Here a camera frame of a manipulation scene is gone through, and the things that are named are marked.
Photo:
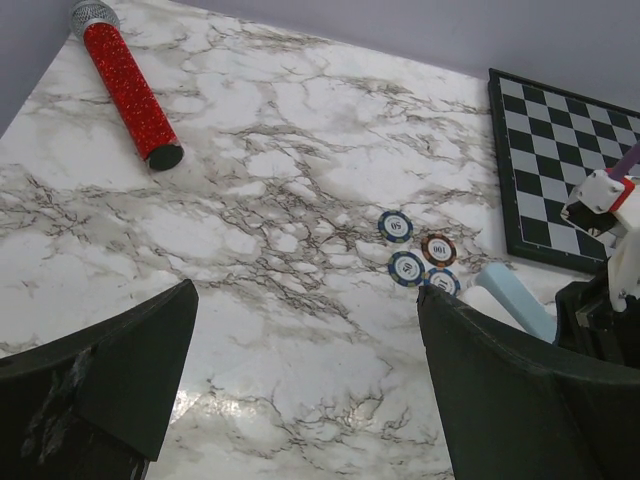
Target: silver microphone grille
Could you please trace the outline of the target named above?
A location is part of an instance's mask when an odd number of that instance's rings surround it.
[[[69,26],[80,40],[87,28],[95,23],[108,23],[120,30],[116,12],[100,0],[80,0],[69,10]]]

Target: orange poker chip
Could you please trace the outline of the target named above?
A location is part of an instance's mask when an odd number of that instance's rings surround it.
[[[452,265],[458,256],[456,246],[441,233],[427,235],[420,242],[420,246],[427,262],[439,268]]]

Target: blue poker chip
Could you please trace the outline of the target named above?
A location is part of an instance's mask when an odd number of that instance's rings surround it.
[[[432,268],[429,270],[425,276],[424,284],[439,287],[454,297],[457,297],[460,292],[460,281],[446,268]]]
[[[382,236],[393,243],[405,243],[413,235],[413,224],[399,210],[390,210],[380,215],[378,230]]]
[[[424,264],[411,252],[396,252],[387,263],[389,275],[403,287],[419,287],[424,282]]]

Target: chessboard border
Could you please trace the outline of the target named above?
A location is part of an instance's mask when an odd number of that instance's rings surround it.
[[[640,119],[640,113],[617,105],[601,102],[584,95],[579,95],[560,88],[528,80],[494,68],[489,69],[489,103],[491,108],[491,117],[493,120],[493,135],[495,141],[496,162],[498,164],[498,177],[500,180],[500,197],[502,201],[502,216],[507,253],[556,267],[595,274],[602,265],[602,260],[590,260],[586,257],[572,253],[561,253],[543,245],[525,242],[522,238],[522,233],[520,231],[520,214],[516,200],[513,163],[511,161],[511,149],[509,146],[507,123],[504,113],[505,110],[502,102],[502,89],[500,88],[500,79],[502,78],[522,85],[556,93],[563,97],[572,98],[607,110],[620,112],[630,117]]]

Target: light blue object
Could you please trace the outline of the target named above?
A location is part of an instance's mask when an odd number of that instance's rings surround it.
[[[554,342],[556,322],[502,263],[489,264],[478,274],[475,283],[493,295],[529,335],[547,343]]]

